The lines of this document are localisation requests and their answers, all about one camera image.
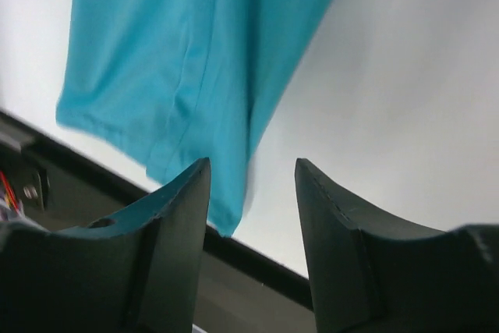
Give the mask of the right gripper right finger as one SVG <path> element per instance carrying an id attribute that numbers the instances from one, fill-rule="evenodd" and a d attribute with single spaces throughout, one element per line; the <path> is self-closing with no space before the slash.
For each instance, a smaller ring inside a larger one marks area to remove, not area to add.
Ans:
<path id="1" fill-rule="evenodd" d="M 319 332 L 497 331 L 496 225 L 418 225 L 305 158 L 295 181 Z"/>

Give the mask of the teal t shirt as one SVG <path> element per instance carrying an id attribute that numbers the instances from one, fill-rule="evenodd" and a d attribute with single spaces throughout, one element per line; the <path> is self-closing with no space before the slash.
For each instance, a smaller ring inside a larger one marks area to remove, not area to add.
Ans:
<path id="1" fill-rule="evenodd" d="M 60 126 L 160 183 L 211 162 L 208 221 L 242 219 L 248 164 L 331 0 L 72 0 Z"/>

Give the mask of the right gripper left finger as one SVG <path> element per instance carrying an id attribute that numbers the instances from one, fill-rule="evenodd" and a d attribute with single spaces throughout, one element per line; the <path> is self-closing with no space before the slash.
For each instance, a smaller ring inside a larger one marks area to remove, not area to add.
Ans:
<path id="1" fill-rule="evenodd" d="M 4 332 L 189 332 L 211 165 L 86 228 L 1 225 Z"/>

